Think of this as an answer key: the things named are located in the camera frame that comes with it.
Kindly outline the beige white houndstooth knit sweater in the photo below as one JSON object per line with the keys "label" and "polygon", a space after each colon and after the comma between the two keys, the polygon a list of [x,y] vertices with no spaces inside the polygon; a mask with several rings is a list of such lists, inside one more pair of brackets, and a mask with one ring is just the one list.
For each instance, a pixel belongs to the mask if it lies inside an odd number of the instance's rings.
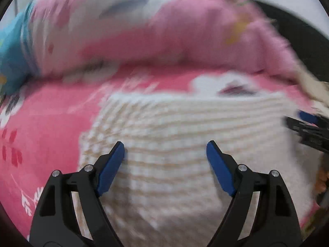
{"label": "beige white houndstooth knit sweater", "polygon": [[117,93],[80,138],[81,167],[125,145],[122,165],[101,197],[125,246],[206,246],[230,197],[206,158],[219,148],[256,172],[282,175],[299,218],[309,212],[321,153],[284,126],[295,104],[281,93],[206,96]]}

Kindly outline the cream sweatshirt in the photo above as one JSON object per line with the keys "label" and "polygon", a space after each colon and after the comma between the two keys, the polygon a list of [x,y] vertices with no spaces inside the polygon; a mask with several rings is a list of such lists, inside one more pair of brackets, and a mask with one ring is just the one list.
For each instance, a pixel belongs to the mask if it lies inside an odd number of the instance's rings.
{"label": "cream sweatshirt", "polygon": [[323,82],[319,81],[304,66],[297,68],[296,79],[304,93],[328,107],[328,89]]}

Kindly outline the black headboard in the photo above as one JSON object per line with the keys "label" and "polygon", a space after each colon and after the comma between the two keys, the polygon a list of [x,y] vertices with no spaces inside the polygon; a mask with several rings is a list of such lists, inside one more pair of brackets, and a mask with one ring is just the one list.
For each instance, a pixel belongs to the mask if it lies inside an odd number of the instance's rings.
{"label": "black headboard", "polygon": [[254,0],[267,17],[278,23],[285,37],[307,69],[322,82],[328,82],[328,38],[316,28],[281,8]]}

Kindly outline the pink floral fleece bed blanket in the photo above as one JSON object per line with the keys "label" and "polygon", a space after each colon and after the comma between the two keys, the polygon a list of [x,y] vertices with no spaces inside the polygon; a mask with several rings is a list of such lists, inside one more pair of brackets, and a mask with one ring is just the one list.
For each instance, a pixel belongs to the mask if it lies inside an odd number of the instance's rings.
{"label": "pink floral fleece bed blanket", "polygon": [[90,130],[103,102],[117,93],[254,96],[281,93],[299,110],[311,102],[298,85],[266,74],[223,68],[137,66],[88,71],[33,81],[1,107],[1,204],[18,230],[30,238],[33,216],[54,170],[81,170],[80,138]]}

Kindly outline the pink cartoon print quilt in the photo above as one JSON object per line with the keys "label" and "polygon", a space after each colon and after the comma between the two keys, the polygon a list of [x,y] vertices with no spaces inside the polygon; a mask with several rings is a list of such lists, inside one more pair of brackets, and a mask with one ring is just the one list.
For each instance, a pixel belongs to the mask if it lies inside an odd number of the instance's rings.
{"label": "pink cartoon print quilt", "polygon": [[251,0],[32,0],[1,30],[1,91],[101,62],[194,63],[293,80],[297,57]]}

